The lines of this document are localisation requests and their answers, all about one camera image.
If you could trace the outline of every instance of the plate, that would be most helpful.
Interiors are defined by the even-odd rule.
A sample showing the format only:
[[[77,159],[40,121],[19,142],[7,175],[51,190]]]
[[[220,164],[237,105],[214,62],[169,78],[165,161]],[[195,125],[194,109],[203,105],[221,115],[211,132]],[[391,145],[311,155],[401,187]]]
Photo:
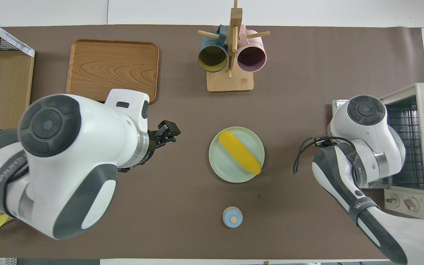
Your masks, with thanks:
[[[264,146],[259,137],[249,129],[230,127],[219,132],[209,148],[209,162],[214,172],[223,180],[231,183],[243,183],[256,176],[242,167],[219,141],[219,135],[230,131],[256,158],[262,167],[264,163]]]

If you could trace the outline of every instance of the yellow corn cob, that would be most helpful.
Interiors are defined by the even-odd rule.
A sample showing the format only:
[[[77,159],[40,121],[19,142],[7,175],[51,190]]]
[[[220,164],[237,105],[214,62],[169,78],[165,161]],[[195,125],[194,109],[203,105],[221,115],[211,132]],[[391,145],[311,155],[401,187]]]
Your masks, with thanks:
[[[261,173],[261,166],[256,158],[230,131],[222,132],[219,141],[244,169],[256,175]]]

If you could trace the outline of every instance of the mug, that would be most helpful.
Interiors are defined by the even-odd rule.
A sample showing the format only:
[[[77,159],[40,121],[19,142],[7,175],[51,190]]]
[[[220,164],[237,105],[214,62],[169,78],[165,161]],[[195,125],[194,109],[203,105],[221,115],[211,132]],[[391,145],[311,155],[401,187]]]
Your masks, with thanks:
[[[220,25],[217,32],[212,32],[220,35],[218,38],[204,36],[202,37],[199,55],[197,62],[207,72],[215,73],[224,69],[227,65],[227,27]]]
[[[257,33],[255,30],[246,30],[241,25],[239,41],[237,44],[237,64],[245,72],[256,72],[266,64],[266,52],[264,51],[263,39],[255,37],[248,39],[246,35]]]

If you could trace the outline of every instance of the small container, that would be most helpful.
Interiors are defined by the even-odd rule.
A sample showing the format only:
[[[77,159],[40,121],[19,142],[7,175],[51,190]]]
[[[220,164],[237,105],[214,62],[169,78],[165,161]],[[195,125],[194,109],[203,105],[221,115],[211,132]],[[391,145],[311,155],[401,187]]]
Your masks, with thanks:
[[[241,225],[243,221],[243,215],[240,209],[231,206],[225,209],[222,215],[223,222],[230,228],[236,228]]]

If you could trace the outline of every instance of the wooden mug rack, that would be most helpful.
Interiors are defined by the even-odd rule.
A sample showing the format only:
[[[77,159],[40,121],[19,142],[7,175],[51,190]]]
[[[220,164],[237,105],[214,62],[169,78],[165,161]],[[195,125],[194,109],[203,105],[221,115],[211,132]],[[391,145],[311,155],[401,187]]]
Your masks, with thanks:
[[[232,92],[249,91],[253,89],[253,73],[241,70],[237,65],[237,50],[239,40],[239,29],[242,24],[243,9],[238,8],[238,0],[234,0],[233,8],[230,12],[227,65],[222,71],[216,73],[207,72],[207,90],[209,92]],[[198,30],[198,34],[208,37],[218,38],[219,35],[207,31]],[[246,35],[248,39],[268,36],[269,31]]]

